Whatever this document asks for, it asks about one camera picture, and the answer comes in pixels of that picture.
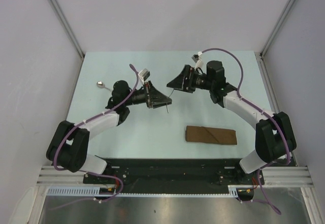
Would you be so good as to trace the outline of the spoon with wooden handle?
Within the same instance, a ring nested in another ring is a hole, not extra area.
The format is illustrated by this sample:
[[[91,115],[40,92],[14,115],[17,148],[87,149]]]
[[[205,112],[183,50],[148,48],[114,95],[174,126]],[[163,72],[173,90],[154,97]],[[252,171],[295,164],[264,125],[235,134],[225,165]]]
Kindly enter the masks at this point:
[[[98,81],[97,83],[96,83],[96,85],[97,85],[97,87],[98,88],[101,88],[101,89],[106,89],[106,90],[108,90],[108,91],[112,91],[110,88],[108,88],[102,81]]]

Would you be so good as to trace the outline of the brown cloth napkin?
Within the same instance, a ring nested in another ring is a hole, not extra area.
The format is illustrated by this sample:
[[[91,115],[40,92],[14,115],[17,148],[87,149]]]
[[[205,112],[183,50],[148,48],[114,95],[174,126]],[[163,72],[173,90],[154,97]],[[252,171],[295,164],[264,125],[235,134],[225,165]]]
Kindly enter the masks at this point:
[[[186,142],[217,145],[237,145],[235,130],[188,125],[185,130]]]

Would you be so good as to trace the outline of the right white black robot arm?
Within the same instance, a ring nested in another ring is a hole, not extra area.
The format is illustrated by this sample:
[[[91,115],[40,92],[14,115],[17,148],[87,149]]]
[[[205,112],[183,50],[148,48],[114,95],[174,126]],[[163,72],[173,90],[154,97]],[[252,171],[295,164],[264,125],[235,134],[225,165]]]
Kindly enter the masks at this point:
[[[208,62],[203,74],[185,65],[167,87],[187,93],[196,89],[207,90],[213,103],[236,113],[255,129],[255,149],[239,161],[234,171],[238,183],[246,184],[252,179],[253,172],[273,163],[290,163],[290,153],[297,144],[289,116],[284,112],[261,109],[241,96],[239,88],[226,81],[222,62]]]

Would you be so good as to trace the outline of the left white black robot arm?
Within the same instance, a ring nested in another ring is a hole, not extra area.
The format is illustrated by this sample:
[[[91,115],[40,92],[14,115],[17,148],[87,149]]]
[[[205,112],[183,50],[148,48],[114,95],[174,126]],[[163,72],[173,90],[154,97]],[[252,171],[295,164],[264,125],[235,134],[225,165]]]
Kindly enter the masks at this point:
[[[112,170],[107,162],[88,153],[91,139],[105,130],[121,125],[129,116],[129,106],[145,104],[149,109],[170,105],[172,99],[158,91],[151,83],[145,82],[140,89],[131,89],[124,80],[113,85],[106,111],[75,124],[64,120],[59,123],[46,152],[46,158],[57,170],[94,173],[101,183],[111,180]]]

